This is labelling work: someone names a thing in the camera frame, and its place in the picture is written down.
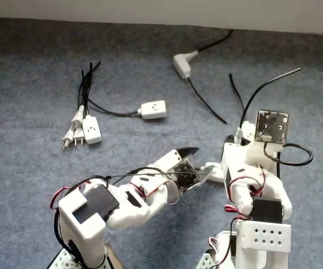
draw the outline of power outlet socket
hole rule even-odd
[[[101,133],[98,125],[98,121],[95,117],[87,115],[83,120],[83,131],[85,141],[91,145],[101,142]]]
[[[138,109],[138,113],[143,119],[164,118],[167,116],[166,103],[164,100],[144,103],[141,105],[141,108]]]

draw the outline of white wire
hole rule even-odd
[[[214,241],[218,241],[217,240],[217,238],[215,238],[215,237],[209,237],[208,238],[208,244],[210,245],[210,247],[212,247],[213,248],[213,250],[216,252],[216,255],[218,255],[218,251],[217,251],[217,247],[215,247],[215,245],[213,244],[213,242],[212,242],[212,240],[214,240]]]

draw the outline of red wire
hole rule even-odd
[[[262,177],[263,177],[263,183],[262,183],[262,185],[260,185],[260,188],[258,188],[256,191],[254,191],[254,192],[251,192],[251,196],[256,196],[256,195],[258,195],[258,194],[260,194],[260,193],[262,193],[263,192],[263,189],[264,189],[264,186],[265,186],[265,183],[266,183],[266,175],[265,175],[265,173],[263,172],[263,169],[260,167],[260,169],[261,169],[261,172],[262,172]],[[238,177],[238,178],[235,178],[235,179],[233,179],[233,180],[231,180],[230,181],[230,183],[228,184],[228,187],[227,187],[227,194],[228,194],[228,198],[230,199],[230,201],[233,203],[233,200],[232,200],[232,198],[231,198],[231,184],[232,183],[234,183],[234,182],[236,182],[236,181],[238,181],[238,180],[240,180],[240,179],[243,179],[243,178],[249,178],[249,179],[253,179],[254,181],[256,181],[256,182],[258,182],[258,180],[257,179],[255,179],[255,178],[253,178],[253,177],[249,177],[249,176],[247,176],[247,175],[243,175],[243,176],[241,176],[241,177]]]
[[[65,189],[70,189],[70,187],[63,187],[63,188],[61,188],[61,189],[59,189],[59,190],[56,191],[56,193],[52,197],[52,200],[50,201],[50,205],[49,205],[49,208],[50,209],[52,209],[52,210],[56,210],[57,209],[56,207],[53,207],[54,201],[61,194],[61,192],[64,191]]]

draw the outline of perforated bracket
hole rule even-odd
[[[239,223],[241,248],[291,252],[291,226],[259,221]]]
[[[204,253],[197,264],[196,269],[208,269],[213,265],[215,265],[215,262],[210,253]]]
[[[62,249],[46,269],[83,269],[83,267],[75,263],[72,256],[65,249]],[[109,260],[106,259],[98,269],[112,269]]]

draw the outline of electrical plug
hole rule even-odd
[[[199,52],[195,50],[191,53],[177,54],[174,56],[173,63],[181,78],[187,79],[191,76],[191,66],[189,62],[198,54]]]
[[[65,136],[63,137],[63,143],[62,143],[62,148],[65,149],[66,147],[69,146],[69,144],[71,142],[73,142],[73,135],[74,135],[74,130],[76,129],[76,125],[74,123],[72,123],[72,125],[70,126],[69,130],[67,131],[67,133],[65,134]]]
[[[157,119],[166,117],[166,104],[164,100],[144,103],[138,109],[138,114],[143,119]]]
[[[74,115],[72,119],[72,123],[81,125],[83,123],[83,115],[84,115],[84,106],[81,105],[78,111],[76,112],[76,114]]]
[[[74,131],[73,139],[75,145],[77,145],[77,141],[80,141],[81,145],[83,145],[84,131],[81,124],[76,125],[76,130]]]
[[[91,145],[101,142],[101,133],[98,125],[98,121],[95,117],[87,115],[83,120],[83,131],[85,141]]]

